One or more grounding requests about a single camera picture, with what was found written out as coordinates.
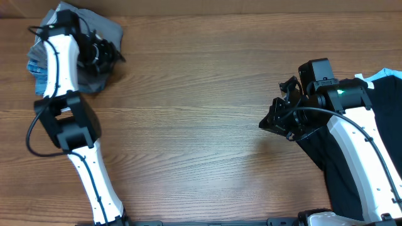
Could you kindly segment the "grey shorts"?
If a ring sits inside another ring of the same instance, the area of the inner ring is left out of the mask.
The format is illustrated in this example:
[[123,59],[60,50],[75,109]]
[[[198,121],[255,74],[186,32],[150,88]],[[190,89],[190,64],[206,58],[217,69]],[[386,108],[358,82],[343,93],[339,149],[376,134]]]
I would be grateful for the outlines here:
[[[104,38],[112,42],[117,50],[121,49],[121,40],[123,30],[121,26],[89,9],[79,9],[69,3],[60,2],[55,10],[51,9],[42,19],[40,25],[53,24],[57,21],[57,12],[69,9],[77,13],[82,19],[80,20],[81,31],[87,34],[89,31],[96,31],[97,37]],[[27,54],[29,60],[38,62],[39,67],[47,69],[47,54],[43,43],[39,37],[35,38],[35,44],[30,48]],[[104,74],[95,78],[87,72],[78,69],[79,90],[84,93],[96,93],[104,90],[109,75]]]

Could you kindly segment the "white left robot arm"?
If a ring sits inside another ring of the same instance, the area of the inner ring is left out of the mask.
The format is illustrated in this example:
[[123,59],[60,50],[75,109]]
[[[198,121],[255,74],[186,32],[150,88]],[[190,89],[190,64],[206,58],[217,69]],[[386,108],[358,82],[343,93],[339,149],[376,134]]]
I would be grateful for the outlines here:
[[75,166],[89,199],[94,225],[130,225],[114,191],[101,154],[101,125],[79,92],[78,69],[91,75],[109,73],[124,57],[95,31],[83,33],[82,18],[69,9],[56,13],[55,23],[31,26],[43,42],[48,77],[43,99],[34,103],[30,127],[40,121],[52,143]]

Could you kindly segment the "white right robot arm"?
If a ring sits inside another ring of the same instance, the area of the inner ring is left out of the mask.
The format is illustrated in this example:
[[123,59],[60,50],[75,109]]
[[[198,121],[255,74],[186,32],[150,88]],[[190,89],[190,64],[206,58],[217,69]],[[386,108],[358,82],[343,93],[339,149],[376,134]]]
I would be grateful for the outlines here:
[[323,171],[331,207],[269,225],[401,224],[401,73],[335,78],[327,58],[280,83],[259,127],[297,143]]

